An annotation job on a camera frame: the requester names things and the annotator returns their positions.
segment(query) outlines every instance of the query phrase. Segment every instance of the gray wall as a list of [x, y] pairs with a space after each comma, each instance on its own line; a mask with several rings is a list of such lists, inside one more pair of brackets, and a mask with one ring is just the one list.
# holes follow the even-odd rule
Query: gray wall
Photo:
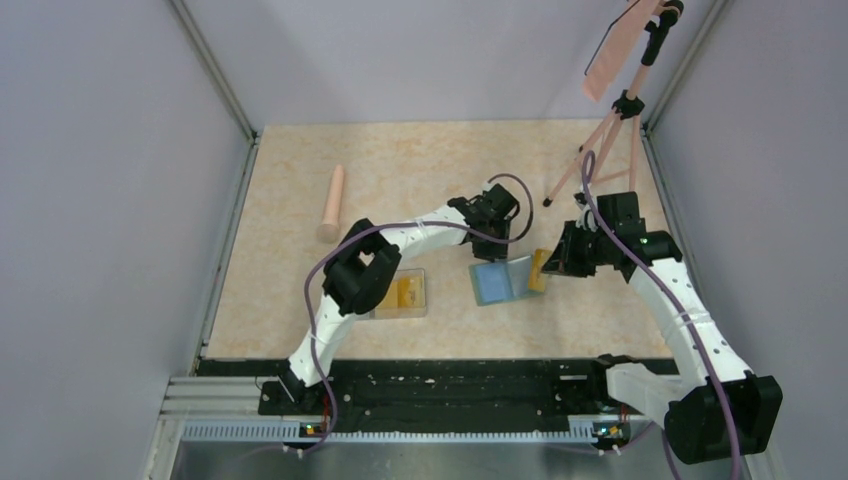
[[[254, 125], [603, 116], [583, 69], [623, 0], [188, 0]], [[687, 2], [648, 110], [711, 2]], [[647, 34], [637, 47], [641, 52]]]
[[734, 2], [656, 144], [708, 306], [784, 390], [795, 478], [844, 478], [848, 3]]
[[0, 66], [0, 478], [137, 478], [246, 143], [164, 1], [4, 1]]

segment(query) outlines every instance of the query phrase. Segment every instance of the beige cylindrical object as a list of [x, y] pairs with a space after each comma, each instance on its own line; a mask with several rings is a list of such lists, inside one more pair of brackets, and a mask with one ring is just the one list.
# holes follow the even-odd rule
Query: beige cylindrical object
[[327, 203], [324, 204], [324, 218], [318, 226], [318, 240], [333, 243], [339, 238], [339, 212], [342, 206], [342, 190], [344, 188], [344, 167], [336, 165], [330, 178], [330, 190], [327, 192]]

